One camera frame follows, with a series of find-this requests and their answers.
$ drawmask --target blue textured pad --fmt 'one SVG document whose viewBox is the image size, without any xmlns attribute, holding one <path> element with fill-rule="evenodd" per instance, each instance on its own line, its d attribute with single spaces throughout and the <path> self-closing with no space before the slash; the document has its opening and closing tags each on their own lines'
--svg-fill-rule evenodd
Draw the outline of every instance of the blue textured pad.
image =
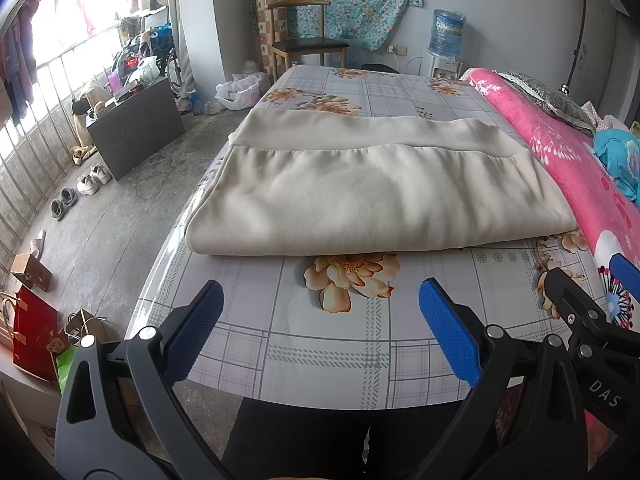
<svg viewBox="0 0 640 480">
<path fill-rule="evenodd" d="M 436 336 L 456 377 L 474 388 L 482 373 L 478 345 L 449 306 L 450 300 L 447 300 L 432 282 L 422 282 L 418 293 L 420 312 Z"/>
<path fill-rule="evenodd" d="M 164 380 L 169 387 L 187 378 L 200 351 L 218 322 L 225 295 L 222 285 L 212 282 L 200 301 L 164 347 Z"/>
<path fill-rule="evenodd" d="M 627 260 L 622 254 L 614 254 L 609 261 L 610 272 L 626 286 L 636 301 L 640 301 L 640 270 Z"/>
</svg>

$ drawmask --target green patterned pillow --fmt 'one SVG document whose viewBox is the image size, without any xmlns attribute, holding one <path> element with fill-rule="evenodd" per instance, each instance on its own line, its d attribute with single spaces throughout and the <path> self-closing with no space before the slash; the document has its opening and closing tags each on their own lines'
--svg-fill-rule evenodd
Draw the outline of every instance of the green patterned pillow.
<svg viewBox="0 0 640 480">
<path fill-rule="evenodd" d="M 500 72 L 499 75 L 511 83 L 517 91 L 526 95 L 547 115 L 568 124 L 588 137 L 593 137 L 596 128 L 591 118 L 569 96 L 521 72 Z"/>
</svg>

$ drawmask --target tiled pillar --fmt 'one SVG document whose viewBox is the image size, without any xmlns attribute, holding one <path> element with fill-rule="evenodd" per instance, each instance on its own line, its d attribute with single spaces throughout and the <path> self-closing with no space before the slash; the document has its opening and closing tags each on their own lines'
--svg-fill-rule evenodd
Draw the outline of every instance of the tiled pillar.
<svg viewBox="0 0 640 480">
<path fill-rule="evenodd" d="M 271 74 L 271 13 L 264 10 L 264 7 L 279 2 L 281 0 L 255 0 L 256 18 L 258 22 L 258 38 L 260 41 L 260 56 L 262 59 L 262 69 Z M 284 41 L 288 38 L 287 30 L 287 9 L 274 9 L 273 18 L 275 20 L 276 42 Z M 284 60 L 278 56 L 278 72 L 284 73 Z"/>
</svg>

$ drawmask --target door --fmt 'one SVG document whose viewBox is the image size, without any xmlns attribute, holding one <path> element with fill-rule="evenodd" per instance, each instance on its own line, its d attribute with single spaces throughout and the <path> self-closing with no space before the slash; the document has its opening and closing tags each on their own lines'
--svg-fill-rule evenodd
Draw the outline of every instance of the door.
<svg viewBox="0 0 640 480">
<path fill-rule="evenodd" d="M 616 34 L 616 9 L 609 0 L 586 0 L 582 38 L 569 88 L 582 106 L 591 101 L 598 108 L 611 65 Z"/>
</svg>

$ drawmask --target concrete floor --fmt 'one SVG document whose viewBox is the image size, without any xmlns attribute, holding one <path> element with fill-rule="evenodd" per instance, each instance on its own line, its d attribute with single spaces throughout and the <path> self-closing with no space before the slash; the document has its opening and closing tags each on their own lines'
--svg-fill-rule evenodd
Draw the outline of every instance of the concrete floor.
<svg viewBox="0 0 640 480">
<path fill-rule="evenodd" d="M 101 162 L 97 153 L 67 176 L 31 222 L 19 253 L 46 231 L 40 261 L 52 272 L 52 287 L 34 292 L 58 310 L 60 322 L 84 308 L 105 316 L 113 338 L 122 338 L 146 276 L 166 235 L 194 186 L 248 110 L 215 116 L 183 116 L 186 134 L 132 170 L 78 202 L 57 222 L 49 204 L 63 187 L 75 187 L 79 175 Z M 8 290 L 17 290 L 12 276 Z M 205 441 L 219 456 L 236 418 L 241 397 L 191 381 L 174 387 L 178 399 Z M 150 428 L 138 414 L 138 426 L 151 452 L 162 455 Z"/>
</svg>

